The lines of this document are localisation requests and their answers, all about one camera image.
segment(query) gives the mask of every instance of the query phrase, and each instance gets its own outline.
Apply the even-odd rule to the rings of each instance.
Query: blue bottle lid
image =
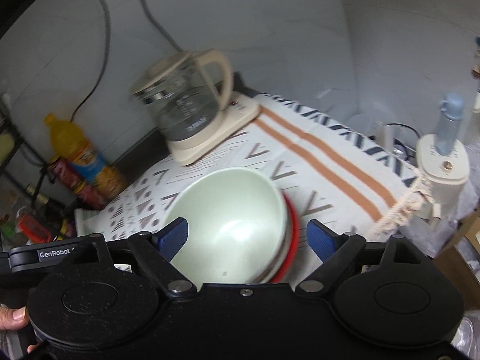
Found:
[[[463,99],[455,93],[447,93],[440,102],[440,111],[452,121],[462,120]]]

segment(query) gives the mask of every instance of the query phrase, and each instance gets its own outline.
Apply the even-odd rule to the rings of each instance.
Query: orange stripe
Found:
[[[289,150],[292,150],[300,157],[302,157],[305,161],[307,161],[318,173],[323,175],[330,183],[334,184],[337,188],[347,194],[354,202],[356,202],[361,208],[365,210],[368,215],[376,222],[378,221],[382,215],[378,211],[378,209],[372,204],[371,201],[366,199],[360,192],[358,192],[353,186],[347,183],[344,179],[340,178],[337,174],[332,172],[328,169],[325,165],[323,165],[318,159],[314,157],[310,152],[305,150],[303,147],[293,143],[284,135],[280,134],[279,132],[275,131],[273,128],[265,124],[265,122],[256,119],[254,123],[260,127],[263,131],[265,131],[268,135],[272,138],[276,139],[277,141],[284,144],[288,147]]]
[[[282,119],[280,116],[275,114],[274,112],[270,111],[269,109],[263,107],[262,111],[265,115],[272,118],[276,123],[280,126],[290,130],[294,134],[297,134],[302,139],[306,140],[307,142],[311,143],[312,145],[318,147],[321,151],[323,151],[328,157],[330,157],[333,161],[339,164],[342,168],[346,171],[350,172],[357,179],[365,183],[372,191],[376,192],[383,201],[387,204],[388,207],[392,207],[397,201],[390,193],[390,191],[385,188],[382,184],[380,184],[377,180],[373,177],[365,173],[363,170],[358,168],[355,164],[351,163],[340,154],[338,154],[335,150],[333,150],[330,146],[328,146],[323,140],[315,135],[311,135],[306,133],[299,128],[295,127],[294,125],[288,123],[286,120]]]

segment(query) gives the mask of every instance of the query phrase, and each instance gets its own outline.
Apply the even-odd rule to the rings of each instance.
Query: blue bottle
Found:
[[[440,102],[440,111],[435,131],[435,150],[447,156],[453,150],[463,119],[463,99],[455,93],[448,93]]]

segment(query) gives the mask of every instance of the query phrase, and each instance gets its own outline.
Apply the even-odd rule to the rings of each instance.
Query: kettle lid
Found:
[[[440,102],[440,111],[450,120],[462,120],[463,99],[456,93],[447,93]]]
[[[181,51],[160,60],[147,69],[136,83],[131,86],[130,93],[135,95],[138,92],[144,91],[149,86],[155,84],[157,81],[174,71],[182,62],[185,62],[190,55],[190,51]]]

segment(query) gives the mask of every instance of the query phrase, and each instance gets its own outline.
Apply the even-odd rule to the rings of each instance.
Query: wall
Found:
[[[76,122],[109,160],[154,128],[128,90],[151,64],[173,52],[138,0],[106,0],[112,20],[109,66]],[[357,111],[350,42],[340,0],[147,0],[186,49],[223,50],[246,83],[281,93],[346,120]],[[0,80],[23,134],[49,158],[42,121],[68,118],[98,75],[104,19],[97,0],[37,0],[0,39]],[[16,155],[22,180],[37,170]],[[58,193],[46,186],[46,191]]]
[[[478,0],[343,3],[362,112],[430,133],[444,93],[457,92],[467,107],[472,106],[477,82],[470,68],[474,39],[480,33]],[[462,134],[470,115],[465,112]]]

